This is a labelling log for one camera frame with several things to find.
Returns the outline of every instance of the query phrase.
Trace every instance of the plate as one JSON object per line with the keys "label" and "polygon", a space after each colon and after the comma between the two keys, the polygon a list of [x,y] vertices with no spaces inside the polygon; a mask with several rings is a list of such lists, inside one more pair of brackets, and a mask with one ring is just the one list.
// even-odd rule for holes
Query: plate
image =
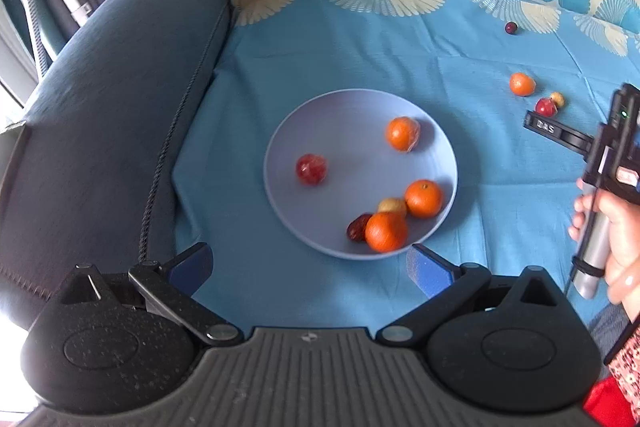
{"label": "plate", "polygon": [[[385,139],[388,122],[409,116],[420,122],[420,141],[410,153]],[[296,162],[307,153],[324,156],[328,173],[310,187],[296,176]],[[384,259],[427,239],[449,214],[458,185],[456,158],[440,126],[417,105],[372,89],[344,89],[308,100],[273,133],[264,156],[264,187],[273,210],[301,241],[344,259]],[[433,219],[407,218],[409,237],[400,250],[375,253],[346,236],[350,222],[374,213],[384,198],[402,198],[420,179],[444,192],[442,211]]]}

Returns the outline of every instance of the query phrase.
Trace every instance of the hand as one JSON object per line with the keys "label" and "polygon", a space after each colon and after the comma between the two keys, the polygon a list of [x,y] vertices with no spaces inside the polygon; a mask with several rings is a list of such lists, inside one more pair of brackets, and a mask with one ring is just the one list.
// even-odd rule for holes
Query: hand
{"label": "hand", "polygon": [[[582,189],[582,180],[578,180],[577,185]],[[574,202],[575,214],[569,227],[569,236],[574,241],[578,241],[584,226],[584,211],[590,210],[592,204],[592,195],[580,196]],[[622,302],[633,321],[640,312],[640,206],[599,190],[595,208],[611,222],[611,253],[605,265],[605,280],[609,285],[607,295],[613,304]]]}

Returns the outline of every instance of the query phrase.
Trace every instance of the gray handle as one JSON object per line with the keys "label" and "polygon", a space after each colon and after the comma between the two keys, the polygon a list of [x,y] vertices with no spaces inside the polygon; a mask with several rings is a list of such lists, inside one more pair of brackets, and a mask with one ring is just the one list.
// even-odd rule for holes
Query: gray handle
{"label": "gray handle", "polygon": [[[595,187],[593,185],[584,185],[582,190],[584,194],[593,194]],[[585,212],[585,224],[589,219],[591,211]],[[580,239],[578,241],[578,249],[583,241],[587,241],[584,250],[583,260],[594,268],[604,269],[607,257],[609,257],[609,217],[601,212],[596,212],[593,222],[593,230],[589,237],[585,237],[584,232],[586,226],[580,230]],[[585,299],[593,299],[598,289],[599,278],[588,275],[581,271],[577,271],[574,276],[574,286],[578,293]]]}

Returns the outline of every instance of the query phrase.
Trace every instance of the floral sleeve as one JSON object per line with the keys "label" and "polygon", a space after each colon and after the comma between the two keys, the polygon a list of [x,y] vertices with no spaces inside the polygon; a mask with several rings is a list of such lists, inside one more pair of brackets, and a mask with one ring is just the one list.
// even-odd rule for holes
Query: floral sleeve
{"label": "floral sleeve", "polygon": [[637,422],[640,419],[640,329],[611,361],[609,369],[631,404],[631,412]]}

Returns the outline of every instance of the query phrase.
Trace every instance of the handheld device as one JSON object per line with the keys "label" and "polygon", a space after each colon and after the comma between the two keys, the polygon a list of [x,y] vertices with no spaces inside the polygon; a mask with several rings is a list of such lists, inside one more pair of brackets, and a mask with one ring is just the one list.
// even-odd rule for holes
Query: handheld device
{"label": "handheld device", "polygon": [[[595,197],[603,188],[640,204],[640,90],[634,86],[623,84],[616,90],[607,123],[598,125],[595,137],[532,111],[527,112],[524,127],[584,157],[585,193]],[[582,297],[592,299],[608,256],[609,219],[600,212],[587,212],[565,294],[573,283]]]}
{"label": "handheld device", "polygon": [[20,425],[596,426],[582,402],[598,348],[542,267],[492,276],[412,250],[440,284],[374,337],[260,327],[245,338],[185,293],[193,284],[176,285],[176,269],[196,275],[211,255],[204,244],[174,266],[76,267],[22,348],[40,406]]}

